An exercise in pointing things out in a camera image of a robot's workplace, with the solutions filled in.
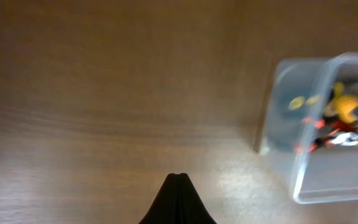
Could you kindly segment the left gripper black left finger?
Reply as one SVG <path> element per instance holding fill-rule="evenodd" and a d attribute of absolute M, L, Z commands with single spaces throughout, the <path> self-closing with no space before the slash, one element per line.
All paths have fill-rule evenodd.
<path fill-rule="evenodd" d="M 176 223 L 178 174 L 168 174 L 140 224 Z"/>

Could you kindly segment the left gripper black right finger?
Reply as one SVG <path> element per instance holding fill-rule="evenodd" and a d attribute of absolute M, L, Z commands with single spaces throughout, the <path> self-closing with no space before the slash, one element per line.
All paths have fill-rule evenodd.
<path fill-rule="evenodd" d="M 185 173 L 178 174 L 176 223 L 216 224 L 204 206 L 191 179 Z"/>

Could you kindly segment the clear plastic container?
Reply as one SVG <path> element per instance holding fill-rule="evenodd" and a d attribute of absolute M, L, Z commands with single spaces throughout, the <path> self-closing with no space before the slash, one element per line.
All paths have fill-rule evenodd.
<path fill-rule="evenodd" d="M 342 82 L 358 95 L 358 53 L 333 58 L 292 58 L 278 64 L 267 106 L 259 153 L 298 203 L 358 200 L 358 145 L 308 152 L 331 90 Z M 312 106 L 289 110 L 297 96 L 318 95 Z"/>

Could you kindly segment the orange black needle-nose pliers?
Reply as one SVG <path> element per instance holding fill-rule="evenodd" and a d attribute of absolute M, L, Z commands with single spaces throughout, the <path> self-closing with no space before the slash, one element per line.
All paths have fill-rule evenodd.
<path fill-rule="evenodd" d="M 308 152 L 324 147 L 358 145 L 358 130 L 339 119 L 322 118 L 315 121 L 314 127 L 317 135 L 311 141 Z"/>

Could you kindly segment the yellow black screwdriver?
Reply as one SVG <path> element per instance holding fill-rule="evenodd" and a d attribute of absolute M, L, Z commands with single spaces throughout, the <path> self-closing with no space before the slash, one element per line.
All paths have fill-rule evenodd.
<path fill-rule="evenodd" d="M 345 93 L 342 82 L 336 82 L 331 90 L 323 117 L 338 119 L 352 127 L 358 127 L 358 95 Z"/>

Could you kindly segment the file yellow black handle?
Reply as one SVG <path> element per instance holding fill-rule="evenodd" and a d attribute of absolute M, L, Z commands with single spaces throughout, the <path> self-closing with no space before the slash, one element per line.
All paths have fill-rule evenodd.
<path fill-rule="evenodd" d="M 319 96 L 314 95 L 306 98 L 305 96 L 297 96 L 288 104 L 289 110 L 298 110 L 304 106 L 312 106 L 319 101 Z"/>

